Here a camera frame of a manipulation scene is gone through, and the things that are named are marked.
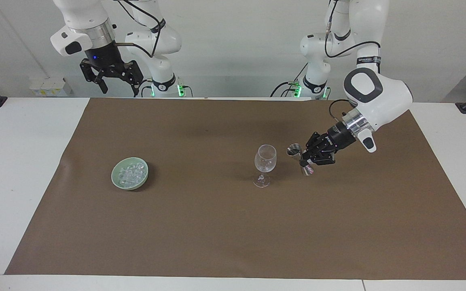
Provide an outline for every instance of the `white wall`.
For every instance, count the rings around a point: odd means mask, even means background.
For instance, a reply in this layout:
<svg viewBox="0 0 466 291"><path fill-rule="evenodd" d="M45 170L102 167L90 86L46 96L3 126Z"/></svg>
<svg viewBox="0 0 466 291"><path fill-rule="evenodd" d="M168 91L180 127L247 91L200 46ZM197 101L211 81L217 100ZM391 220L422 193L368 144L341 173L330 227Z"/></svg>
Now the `white wall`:
<svg viewBox="0 0 466 291"><path fill-rule="evenodd" d="M198 96L267 96L305 64L300 40L324 31L327 2L161 0L166 20L183 36L183 49L169 57ZM141 29L116 2L104 5L118 24L118 41ZM83 53L61 57L52 48L49 37L64 23L51 0L0 0L0 11L0 94L29 96L28 78L47 74L66 77L77 96L102 96L81 77ZM12 30L22 41L9 36ZM392 0L382 55L383 74L408 83L416 101L441 101L466 75L466 2ZM331 63L330 86L339 98L355 58ZM108 85L108 96L131 96L121 81Z"/></svg>

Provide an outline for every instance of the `green led light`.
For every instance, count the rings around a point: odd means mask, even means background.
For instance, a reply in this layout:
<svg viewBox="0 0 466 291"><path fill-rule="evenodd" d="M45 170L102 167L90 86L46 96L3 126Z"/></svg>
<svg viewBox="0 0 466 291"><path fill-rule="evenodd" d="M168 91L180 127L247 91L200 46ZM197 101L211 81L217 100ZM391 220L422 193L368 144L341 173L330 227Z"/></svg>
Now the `green led light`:
<svg viewBox="0 0 466 291"><path fill-rule="evenodd" d="M323 93L323 97L321 100L328 100L328 97L330 96L330 92L332 91L331 88L327 87L325 88L325 92Z"/></svg>
<svg viewBox="0 0 466 291"><path fill-rule="evenodd" d="M185 96L185 91L183 86L177 85L177 88L179 89L179 97L184 97Z"/></svg>
<svg viewBox="0 0 466 291"><path fill-rule="evenodd" d="M301 90L303 90L303 88L301 88L300 85L297 85L298 88L296 88L296 90L294 90L294 97L296 98L299 98L301 96Z"/></svg>

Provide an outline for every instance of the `black cable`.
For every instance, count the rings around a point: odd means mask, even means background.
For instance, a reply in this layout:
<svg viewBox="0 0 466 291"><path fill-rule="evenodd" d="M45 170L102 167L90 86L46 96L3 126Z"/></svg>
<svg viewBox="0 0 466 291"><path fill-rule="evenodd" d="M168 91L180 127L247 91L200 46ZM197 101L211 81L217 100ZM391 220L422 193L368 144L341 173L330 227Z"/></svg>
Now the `black cable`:
<svg viewBox="0 0 466 291"><path fill-rule="evenodd" d="M281 83L280 85L278 85L276 88L274 88L274 91L272 91L270 97L274 96L274 94L276 93L276 91L277 91L279 88L281 88L282 86L285 86L285 85L290 85L290 83L289 83L289 82L284 82L284 83Z"/></svg>
<svg viewBox="0 0 466 291"><path fill-rule="evenodd" d="M280 95L280 97L283 97L283 94L285 94L285 97L287 97L287 94L289 94L289 92L293 92L294 89L287 89L285 91L282 92L282 94Z"/></svg>
<svg viewBox="0 0 466 291"><path fill-rule="evenodd" d="M147 15L148 17L152 18L153 20L155 20L157 22L157 26L159 27L159 30L157 31L157 38L156 38L156 42L154 43L154 48L152 49L152 57L154 57L155 53L156 53L156 48L157 48L157 43L159 42L159 36L161 35L161 22L159 21L159 19L155 18L154 15L144 11L143 9L139 8L138 6L132 4L129 0L117 0L118 2L120 1L123 1L125 3L127 3L128 5L130 5L131 7L133 8L136 8L137 11L140 11L141 13Z"/></svg>
<svg viewBox="0 0 466 291"><path fill-rule="evenodd" d="M301 69L301 71L298 73L298 75L294 78L294 83L296 83L296 81L298 81L299 79L299 76L301 75L301 73L303 73L303 71L305 70L305 68L309 65L309 63L305 64L305 66L303 66L303 69Z"/></svg>
<svg viewBox="0 0 466 291"><path fill-rule="evenodd" d="M117 1L118 4L120 4L120 6L122 6L122 8L127 12L127 14L134 20L136 21L136 19L134 18L134 16L131 15L131 13L127 10L127 8L122 4L122 2L120 1Z"/></svg>
<svg viewBox="0 0 466 291"><path fill-rule="evenodd" d="M146 51L146 49L142 48L141 46L133 43L133 42L117 42L115 44L115 46L134 46L136 48L139 48L140 50L142 50L144 53L146 53L146 55L148 55L148 57L152 58L153 55L151 55L148 51Z"/></svg>
<svg viewBox="0 0 466 291"><path fill-rule="evenodd" d="M145 84L145 83L147 83L147 82L148 82L148 80L143 80L143 81L141 81L141 83L139 84L139 87L138 87L138 88L141 88L141 85L143 85L143 84ZM143 89L141 90L141 98L143 98Z"/></svg>
<svg viewBox="0 0 466 291"><path fill-rule="evenodd" d="M335 12L335 7L337 6L337 2L338 0L334 0L335 3L333 5L333 8L332 8L332 13L330 14L330 18L329 18L329 22L331 23L332 22L332 18L333 18L333 13ZM379 44L378 42L376 41L373 41L373 40L370 40L370 41L364 41L364 42L361 42L360 44L356 44L355 46L352 46L351 48L347 48L346 50L338 53L337 55L329 55L328 53L328 50L327 50L327 40L328 40L328 36L329 35L326 35L325 37L325 54L327 55L327 57L333 59L334 57L339 57L340 55L348 52L348 51L351 51L353 50L354 48L357 48L358 46L364 46L365 44L376 44L379 48L381 48L381 44Z"/></svg>
<svg viewBox="0 0 466 291"><path fill-rule="evenodd" d="M348 101L348 100L346 100L346 99L339 99L339 100L336 100L336 101L332 102L331 105L328 107L328 112L329 112L330 116L331 116L332 118L334 118L335 121L340 122L340 120L337 119L337 118L332 114L332 106L333 106L335 103L338 103L338 102L348 102L348 103L350 103L350 105L352 105L352 104L351 104L350 101Z"/></svg>
<svg viewBox="0 0 466 291"><path fill-rule="evenodd" d="M194 91L192 90L192 87L190 87L190 86L183 86L183 88L188 88L188 89L190 89L190 92L191 92L191 94L192 94L192 97L194 97Z"/></svg>
<svg viewBox="0 0 466 291"><path fill-rule="evenodd" d="M145 89L152 89L152 86L145 86L143 89L141 89L141 98L143 98L143 92Z"/></svg>

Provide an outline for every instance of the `glass base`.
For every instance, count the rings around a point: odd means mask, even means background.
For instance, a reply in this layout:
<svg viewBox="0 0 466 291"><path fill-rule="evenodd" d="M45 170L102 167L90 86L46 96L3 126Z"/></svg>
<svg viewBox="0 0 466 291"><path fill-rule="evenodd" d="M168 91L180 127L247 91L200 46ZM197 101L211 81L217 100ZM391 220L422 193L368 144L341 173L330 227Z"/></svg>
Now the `glass base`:
<svg viewBox="0 0 466 291"><path fill-rule="evenodd" d="M253 177L253 184L258 188L265 188L271 184L271 177L267 174L260 174Z"/></svg>

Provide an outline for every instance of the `wine glass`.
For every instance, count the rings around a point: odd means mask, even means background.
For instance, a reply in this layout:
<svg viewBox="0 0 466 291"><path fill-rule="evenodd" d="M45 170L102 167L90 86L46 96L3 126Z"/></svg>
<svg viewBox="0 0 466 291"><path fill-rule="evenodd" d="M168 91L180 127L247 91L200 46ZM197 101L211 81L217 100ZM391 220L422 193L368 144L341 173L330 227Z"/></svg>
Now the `wine glass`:
<svg viewBox="0 0 466 291"><path fill-rule="evenodd" d="M265 188L271 183L271 177L267 173L276 167L276 149L270 144L261 146L255 156L255 166L260 175L253 178L253 183L259 188Z"/></svg>

